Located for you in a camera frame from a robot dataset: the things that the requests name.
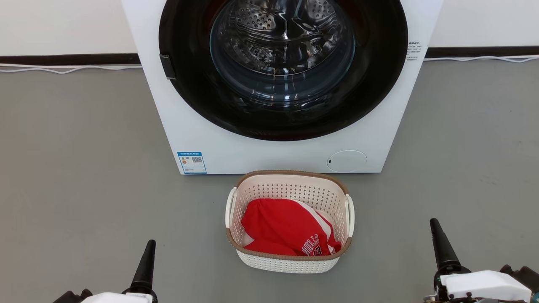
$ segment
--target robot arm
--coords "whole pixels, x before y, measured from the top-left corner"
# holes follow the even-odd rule
[[[431,219],[431,232],[438,271],[436,293],[425,297],[425,303],[539,303],[539,274],[533,270],[523,267],[514,272],[506,265],[500,272],[471,272],[460,265],[437,219]]]
[[[148,241],[131,287],[121,294],[101,293],[93,295],[83,290],[80,295],[69,291],[53,303],[157,303],[157,295],[152,290],[154,280],[155,240]]]

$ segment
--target wall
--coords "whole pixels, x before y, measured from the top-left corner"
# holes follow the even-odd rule
[[[120,0],[0,0],[0,56],[132,52]]]
[[[539,45],[539,0],[446,0],[431,46]],[[136,52],[120,0],[2,0],[0,56]]]

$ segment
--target red clothing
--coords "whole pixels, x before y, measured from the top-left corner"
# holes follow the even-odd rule
[[[332,225],[308,205],[288,199],[256,199],[241,221],[254,239],[246,249],[284,256],[329,256],[341,249]]]

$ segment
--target washing machine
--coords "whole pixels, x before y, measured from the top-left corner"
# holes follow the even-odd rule
[[[443,0],[123,0],[179,172],[382,171]]]

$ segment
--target white basket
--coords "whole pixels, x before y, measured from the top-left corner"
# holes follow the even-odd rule
[[[331,256],[300,257],[261,253],[243,248],[241,224],[250,201],[285,198],[302,201],[327,213],[333,221],[335,239],[341,250]],[[330,270],[350,246],[354,233],[354,203],[336,179],[301,171],[255,171],[245,175],[229,194],[225,211],[226,233],[241,260],[250,267],[287,273],[321,273]]]

